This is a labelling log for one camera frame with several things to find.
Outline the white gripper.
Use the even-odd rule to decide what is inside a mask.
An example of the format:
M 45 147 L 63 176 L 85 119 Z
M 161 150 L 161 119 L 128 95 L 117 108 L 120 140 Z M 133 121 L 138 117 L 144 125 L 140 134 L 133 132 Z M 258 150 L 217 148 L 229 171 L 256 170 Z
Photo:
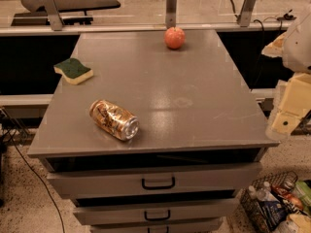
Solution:
M 287 139 L 311 110 L 310 74 L 295 73 L 288 80 L 278 109 L 270 113 L 265 134 L 270 139 Z

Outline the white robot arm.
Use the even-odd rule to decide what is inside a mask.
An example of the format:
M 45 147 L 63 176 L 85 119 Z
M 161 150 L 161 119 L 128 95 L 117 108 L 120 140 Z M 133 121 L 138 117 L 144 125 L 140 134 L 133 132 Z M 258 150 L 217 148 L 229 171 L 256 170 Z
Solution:
M 278 82 L 273 109 L 265 134 L 286 139 L 311 111 L 311 4 L 291 23 L 287 31 L 266 45 L 261 53 L 281 57 L 283 66 L 294 72 L 287 82 Z

